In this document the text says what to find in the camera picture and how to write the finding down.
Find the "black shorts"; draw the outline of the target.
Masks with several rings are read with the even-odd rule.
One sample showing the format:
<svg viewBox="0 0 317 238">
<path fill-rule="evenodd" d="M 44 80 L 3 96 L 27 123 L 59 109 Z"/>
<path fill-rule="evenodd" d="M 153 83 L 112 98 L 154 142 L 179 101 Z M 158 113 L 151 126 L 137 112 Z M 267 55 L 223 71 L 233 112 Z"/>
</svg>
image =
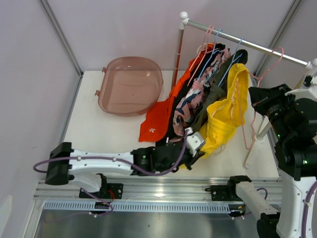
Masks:
<svg viewBox="0 0 317 238">
<path fill-rule="evenodd" d="M 210 87 L 209 81 L 207 81 L 208 78 L 212 74 L 215 74 L 230 56 L 230 49 L 221 44 L 219 52 L 213 55 L 209 65 L 200 78 L 198 77 L 203 67 L 201 69 L 198 68 L 197 72 L 199 72 L 199 75 L 193 78 L 189 84 L 189 90 L 184 97 L 180 99 L 172 115 L 172 129 L 169 130 L 166 137 L 156 142 L 156 146 L 163 145 L 166 139 L 171 141 L 178 140 L 180 136 L 183 136 L 184 129 L 193 123 L 196 115 L 201 110 L 200 106 L 203 103 L 203 99 L 205 99 L 204 93 L 206 93 Z"/>
</svg>

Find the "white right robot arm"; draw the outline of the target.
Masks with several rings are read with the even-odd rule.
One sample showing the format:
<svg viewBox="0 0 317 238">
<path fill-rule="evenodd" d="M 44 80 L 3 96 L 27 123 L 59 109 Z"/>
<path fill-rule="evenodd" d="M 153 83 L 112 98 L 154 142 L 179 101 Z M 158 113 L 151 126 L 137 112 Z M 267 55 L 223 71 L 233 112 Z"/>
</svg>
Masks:
<svg viewBox="0 0 317 238">
<path fill-rule="evenodd" d="M 275 156 L 282 176 L 282 204 L 276 210 L 247 176 L 228 181 L 227 196 L 241 199 L 257 221 L 261 238 L 312 237 L 313 203 L 317 192 L 317 103 L 299 97 L 286 84 L 250 87 L 253 109 L 267 116 L 277 137 Z"/>
</svg>

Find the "pink translucent plastic basin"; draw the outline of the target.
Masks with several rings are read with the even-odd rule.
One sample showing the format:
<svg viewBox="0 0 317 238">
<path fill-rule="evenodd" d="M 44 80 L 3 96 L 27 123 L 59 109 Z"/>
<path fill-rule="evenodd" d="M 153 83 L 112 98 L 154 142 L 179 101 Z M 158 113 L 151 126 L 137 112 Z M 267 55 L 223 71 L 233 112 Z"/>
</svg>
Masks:
<svg viewBox="0 0 317 238">
<path fill-rule="evenodd" d="M 144 57 L 112 60 L 102 72 L 101 88 L 95 92 L 106 113 L 133 117 L 145 114 L 157 102 L 163 78 L 159 65 Z"/>
</svg>

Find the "pink hanger of orange shorts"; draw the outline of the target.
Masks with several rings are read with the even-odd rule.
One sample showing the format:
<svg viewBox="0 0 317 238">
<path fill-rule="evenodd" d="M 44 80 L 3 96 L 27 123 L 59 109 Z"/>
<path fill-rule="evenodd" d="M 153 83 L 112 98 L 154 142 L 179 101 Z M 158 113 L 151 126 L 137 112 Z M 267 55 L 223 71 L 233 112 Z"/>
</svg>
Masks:
<svg viewBox="0 0 317 238">
<path fill-rule="evenodd" d="M 208 45 L 209 45 L 209 38 L 210 35 L 212 33 L 212 30 L 214 29 L 214 27 L 212 25 L 210 25 L 205 33 L 203 42 L 201 44 L 201 46 L 199 47 L 199 52 L 197 52 L 196 57 L 194 58 L 194 61 L 192 62 L 192 64 L 189 65 L 188 70 L 190 71 L 194 66 L 196 66 L 196 70 L 198 69 L 198 67 L 201 65 L 201 62 L 203 60 L 203 58 L 206 56 L 207 54 L 207 49 L 208 49 Z"/>
</svg>

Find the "pink patterned shorts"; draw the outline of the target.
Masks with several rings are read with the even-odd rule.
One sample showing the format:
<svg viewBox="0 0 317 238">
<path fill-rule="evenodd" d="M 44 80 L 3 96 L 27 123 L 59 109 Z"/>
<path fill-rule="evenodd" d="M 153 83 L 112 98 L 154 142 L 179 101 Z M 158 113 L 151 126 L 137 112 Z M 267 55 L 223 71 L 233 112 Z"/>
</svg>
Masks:
<svg viewBox="0 0 317 238">
<path fill-rule="evenodd" d="M 231 52 L 225 45 L 217 44 L 215 50 L 207 53 L 190 73 L 190 78 L 176 93 L 169 116 L 165 139 L 177 140 L 187 127 L 198 131 L 207 120 L 207 106 L 226 95 L 224 86 L 218 86 L 226 73 Z"/>
</svg>

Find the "blue hanger of patterned shorts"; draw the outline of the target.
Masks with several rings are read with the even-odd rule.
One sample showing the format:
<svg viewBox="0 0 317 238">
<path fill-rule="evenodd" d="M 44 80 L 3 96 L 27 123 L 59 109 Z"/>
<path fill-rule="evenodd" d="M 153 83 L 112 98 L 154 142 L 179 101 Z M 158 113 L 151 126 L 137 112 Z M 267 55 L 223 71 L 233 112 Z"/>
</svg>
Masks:
<svg viewBox="0 0 317 238">
<path fill-rule="evenodd" d="M 209 65 L 209 63 L 210 63 L 210 61 L 211 61 L 213 55 L 214 55 L 216 52 L 219 52 L 219 49 L 216 48 L 215 45 L 216 45 L 217 37 L 218 37 L 218 35 L 220 34 L 221 31 L 222 31 L 222 28 L 220 28 L 220 29 L 218 30 L 218 33 L 217 33 L 216 36 L 215 36 L 215 42 L 214 42 L 214 47 L 213 47 L 212 53 L 211 53 L 209 59 L 207 60 L 207 62 L 205 63 L 205 65 L 203 66 L 202 71 L 200 72 L 200 75 L 199 75 L 198 78 L 200 78 L 200 77 L 202 76 L 202 74 L 204 73 L 204 71 L 205 71 L 205 69 L 207 68 L 207 66 Z"/>
</svg>

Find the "orange shorts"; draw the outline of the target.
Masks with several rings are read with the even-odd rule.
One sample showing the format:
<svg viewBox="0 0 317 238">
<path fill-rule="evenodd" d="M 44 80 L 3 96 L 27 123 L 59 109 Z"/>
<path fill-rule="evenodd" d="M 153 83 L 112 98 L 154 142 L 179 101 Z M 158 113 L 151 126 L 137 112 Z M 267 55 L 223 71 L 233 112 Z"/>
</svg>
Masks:
<svg viewBox="0 0 317 238">
<path fill-rule="evenodd" d="M 221 48 L 221 44 L 216 44 L 215 46 L 218 49 Z M 214 44 L 209 43 L 208 52 L 199 66 L 199 69 L 201 69 L 209 59 L 213 47 Z M 166 137 L 169 130 L 172 129 L 172 115 L 180 99 L 184 97 L 189 90 L 190 86 L 187 84 L 196 68 L 196 66 L 194 66 L 189 71 L 188 67 L 173 86 L 168 98 L 165 101 L 157 102 L 147 112 L 145 121 L 140 125 L 139 142 L 158 142 Z"/>
</svg>

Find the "olive green shorts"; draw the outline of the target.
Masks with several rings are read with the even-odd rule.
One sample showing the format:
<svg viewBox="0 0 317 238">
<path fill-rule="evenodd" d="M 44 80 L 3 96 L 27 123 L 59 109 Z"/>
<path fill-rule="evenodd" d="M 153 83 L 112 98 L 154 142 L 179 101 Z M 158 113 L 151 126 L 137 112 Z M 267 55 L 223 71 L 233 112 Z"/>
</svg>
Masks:
<svg viewBox="0 0 317 238">
<path fill-rule="evenodd" d="M 241 49 L 237 51 L 236 56 L 241 55 L 241 58 L 234 64 L 241 63 L 246 64 L 248 62 L 248 52 L 245 49 Z M 218 83 L 222 79 L 223 74 L 226 72 L 230 62 L 231 62 L 232 56 L 229 57 L 228 60 L 226 60 L 221 66 L 220 69 L 211 76 L 209 81 L 209 89 L 206 93 L 204 93 L 205 99 L 203 99 L 203 103 L 200 106 L 200 111 L 196 115 L 195 120 L 190 125 L 190 127 L 193 129 L 194 132 L 199 131 L 201 127 L 204 125 L 204 123 L 208 120 L 208 113 L 207 113 L 207 107 L 213 104 L 216 101 L 220 101 L 221 99 L 225 98 L 227 96 L 227 78 L 228 73 L 224 79 L 224 82 L 222 84 L 222 87 L 218 87 Z"/>
</svg>

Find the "pink hanger of black shorts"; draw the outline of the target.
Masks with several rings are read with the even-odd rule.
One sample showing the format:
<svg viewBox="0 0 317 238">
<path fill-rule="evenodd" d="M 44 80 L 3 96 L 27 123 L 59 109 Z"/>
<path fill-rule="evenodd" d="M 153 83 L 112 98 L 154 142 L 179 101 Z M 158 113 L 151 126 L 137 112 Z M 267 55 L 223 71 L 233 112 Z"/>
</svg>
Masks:
<svg viewBox="0 0 317 238">
<path fill-rule="evenodd" d="M 207 54 L 207 51 L 208 51 L 208 48 L 209 48 L 209 39 L 210 39 L 210 35 L 211 35 L 211 33 L 212 33 L 213 30 L 214 30 L 214 26 L 211 26 L 211 25 L 210 25 L 210 26 L 208 27 L 208 30 L 207 30 L 206 33 L 205 33 L 205 36 L 204 36 L 204 39 L 203 39 L 203 43 L 202 43 L 202 45 L 201 45 L 201 51 L 200 51 L 200 53 L 197 55 L 197 57 L 196 57 L 195 60 L 194 60 L 194 64 L 195 64 L 195 62 L 196 62 L 197 60 L 199 60 L 199 63 L 198 63 L 198 65 L 197 65 L 197 67 L 195 68 L 195 71 L 194 71 L 193 75 L 191 76 L 190 80 L 188 81 L 188 84 L 187 84 L 188 86 L 189 86 L 189 84 L 191 83 L 191 81 L 193 80 L 193 78 L 194 78 L 194 76 L 195 76 L 195 73 L 198 71 L 199 66 L 201 65 L 201 63 L 202 63 L 204 57 L 205 57 L 206 54 Z"/>
</svg>

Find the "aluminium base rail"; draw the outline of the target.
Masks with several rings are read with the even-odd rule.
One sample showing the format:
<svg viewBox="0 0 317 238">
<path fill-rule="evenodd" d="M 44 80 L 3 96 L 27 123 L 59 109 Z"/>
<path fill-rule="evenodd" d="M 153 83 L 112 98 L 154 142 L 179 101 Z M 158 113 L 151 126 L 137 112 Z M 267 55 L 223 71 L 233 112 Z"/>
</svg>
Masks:
<svg viewBox="0 0 317 238">
<path fill-rule="evenodd" d="M 243 201 L 234 201 L 210 191 L 214 185 L 226 185 L 226 178 L 108 178 L 111 189 L 107 198 L 114 211 L 180 212 L 180 213 L 244 213 Z M 52 186 L 39 182 L 35 200 L 41 200 L 46 209 L 105 211 L 107 207 L 96 197 L 86 195 L 74 185 Z"/>
</svg>

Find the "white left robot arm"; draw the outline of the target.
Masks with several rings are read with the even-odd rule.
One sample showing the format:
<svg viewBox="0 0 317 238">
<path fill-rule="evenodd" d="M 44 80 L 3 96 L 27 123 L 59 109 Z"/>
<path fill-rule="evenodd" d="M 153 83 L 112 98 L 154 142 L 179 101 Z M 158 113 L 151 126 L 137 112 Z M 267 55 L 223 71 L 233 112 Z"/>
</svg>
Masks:
<svg viewBox="0 0 317 238">
<path fill-rule="evenodd" d="M 107 194 L 103 182 L 106 176 L 163 176 L 177 172 L 181 166 L 191 170 L 204 154 L 200 148 L 192 151 L 182 141 L 113 154 L 80 151 L 70 142 L 63 142 L 50 152 L 45 183 L 71 183 L 103 198 Z"/>
</svg>

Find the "yellow shorts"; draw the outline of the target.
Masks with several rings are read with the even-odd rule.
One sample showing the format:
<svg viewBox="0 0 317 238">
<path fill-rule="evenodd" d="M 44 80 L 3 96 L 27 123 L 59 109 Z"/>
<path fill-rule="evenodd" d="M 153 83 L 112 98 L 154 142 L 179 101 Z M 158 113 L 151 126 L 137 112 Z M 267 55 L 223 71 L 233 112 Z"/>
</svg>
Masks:
<svg viewBox="0 0 317 238">
<path fill-rule="evenodd" d="M 220 146 L 235 135 L 238 127 L 245 123 L 248 108 L 249 72 L 242 63 L 233 64 L 228 71 L 226 92 L 212 103 L 208 103 L 201 122 L 190 126 L 199 132 L 205 144 L 200 148 L 202 159 L 209 157 Z"/>
</svg>

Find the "metal clothes rack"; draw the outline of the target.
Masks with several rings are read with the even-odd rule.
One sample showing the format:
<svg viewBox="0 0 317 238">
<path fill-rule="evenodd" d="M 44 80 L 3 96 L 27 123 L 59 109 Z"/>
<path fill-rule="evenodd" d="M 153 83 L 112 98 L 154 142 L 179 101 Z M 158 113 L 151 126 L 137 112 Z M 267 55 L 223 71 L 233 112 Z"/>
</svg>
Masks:
<svg viewBox="0 0 317 238">
<path fill-rule="evenodd" d="M 172 75 L 172 83 L 171 86 L 173 87 L 176 84 L 177 81 L 177 74 L 178 74 L 178 67 L 179 67 L 179 61 L 180 61 L 180 55 L 181 55 L 181 48 L 182 48 L 182 42 L 183 42 L 183 35 L 184 35 L 184 30 L 186 26 L 191 26 L 199 30 L 207 31 L 208 28 L 207 26 L 197 23 L 195 21 L 190 20 L 188 17 L 188 13 L 183 11 L 180 13 L 180 23 L 179 23 L 179 36 L 178 36 L 178 44 L 177 44 L 177 50 L 176 50 L 176 55 L 175 55 L 175 62 L 174 62 L 174 70 L 173 70 L 173 75 Z M 311 85 L 309 87 L 305 87 L 302 89 L 294 89 L 288 94 L 293 94 L 296 96 L 296 99 L 300 98 L 309 98 L 312 100 L 315 100 L 317 98 L 317 78 L 313 76 L 317 72 L 317 60 L 314 59 L 312 61 L 302 61 L 299 59 L 296 59 L 291 56 L 287 56 L 285 54 L 279 53 L 276 50 L 266 48 L 260 45 L 257 45 L 255 43 L 251 43 L 249 41 L 246 41 L 242 38 L 237 38 L 235 36 L 232 36 L 227 33 L 223 33 L 219 30 L 212 30 L 211 32 L 214 35 L 217 35 L 221 38 L 224 38 L 226 40 L 230 40 L 235 43 L 239 43 L 242 46 L 246 46 L 248 48 L 251 48 L 253 50 L 257 50 L 259 52 L 262 52 L 266 55 L 270 56 L 277 56 L 281 57 L 282 59 L 298 63 L 300 65 L 303 65 L 305 67 L 305 74 L 303 76 L 303 79 L 306 79 L 306 77 L 311 76 Z M 264 119 L 264 122 L 266 124 L 262 124 L 261 127 L 259 128 L 259 133 L 255 137 L 255 144 L 254 146 L 249 150 L 243 166 L 246 169 L 251 168 L 252 164 L 254 163 L 255 158 L 257 158 L 260 155 L 260 148 L 261 145 L 264 143 L 264 133 L 268 132 L 272 127 L 270 123 L 268 122 L 268 119 Z"/>
</svg>

